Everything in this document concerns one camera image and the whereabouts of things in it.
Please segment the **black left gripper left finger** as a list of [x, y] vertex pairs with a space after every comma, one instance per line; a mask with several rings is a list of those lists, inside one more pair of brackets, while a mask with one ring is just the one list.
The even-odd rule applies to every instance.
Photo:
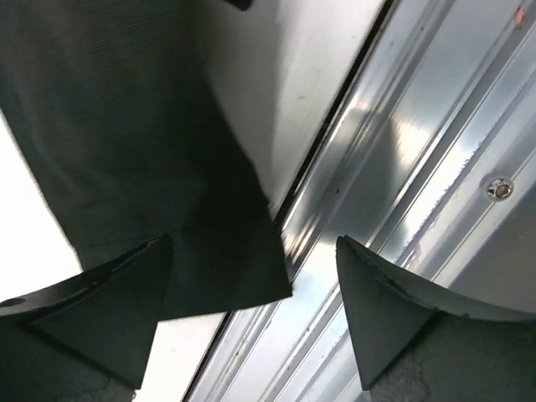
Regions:
[[1, 400], [131, 401], [142, 386], [173, 263], [162, 235], [1, 303]]

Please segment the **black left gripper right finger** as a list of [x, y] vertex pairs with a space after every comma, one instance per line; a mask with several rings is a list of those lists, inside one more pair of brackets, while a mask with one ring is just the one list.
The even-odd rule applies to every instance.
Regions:
[[337, 240], [336, 261], [371, 400], [534, 400], [534, 314], [457, 294], [348, 236]]

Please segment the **black long sleeve shirt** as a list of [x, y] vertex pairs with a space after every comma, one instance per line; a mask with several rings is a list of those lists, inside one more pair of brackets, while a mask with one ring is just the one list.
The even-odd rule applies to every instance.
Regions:
[[173, 239], [164, 320], [292, 286], [249, 158], [202, 70], [195, 1], [4, 1], [1, 108], [84, 269]]

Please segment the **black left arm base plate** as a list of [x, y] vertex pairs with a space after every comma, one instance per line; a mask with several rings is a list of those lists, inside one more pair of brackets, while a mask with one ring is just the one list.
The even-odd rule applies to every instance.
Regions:
[[251, 8], [255, 0], [226, 0], [226, 2], [240, 11], [246, 11]]

